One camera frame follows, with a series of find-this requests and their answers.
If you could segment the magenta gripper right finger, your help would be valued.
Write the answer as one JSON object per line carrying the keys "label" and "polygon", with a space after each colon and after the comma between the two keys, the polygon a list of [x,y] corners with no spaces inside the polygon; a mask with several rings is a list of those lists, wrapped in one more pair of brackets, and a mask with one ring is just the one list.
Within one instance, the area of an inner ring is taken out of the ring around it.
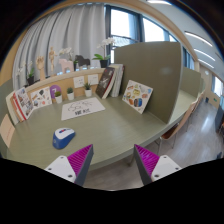
{"label": "magenta gripper right finger", "polygon": [[134,145],[134,158],[144,185],[181,170],[168,155],[158,156],[139,145]]}

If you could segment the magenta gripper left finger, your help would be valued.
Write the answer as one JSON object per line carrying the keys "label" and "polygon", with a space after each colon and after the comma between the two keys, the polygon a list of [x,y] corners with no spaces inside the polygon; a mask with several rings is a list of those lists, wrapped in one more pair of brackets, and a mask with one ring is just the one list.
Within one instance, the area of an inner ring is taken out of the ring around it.
{"label": "magenta gripper left finger", "polygon": [[45,170],[76,185],[82,186],[85,182],[93,154],[93,145],[90,144],[68,157],[63,155],[59,156]]}

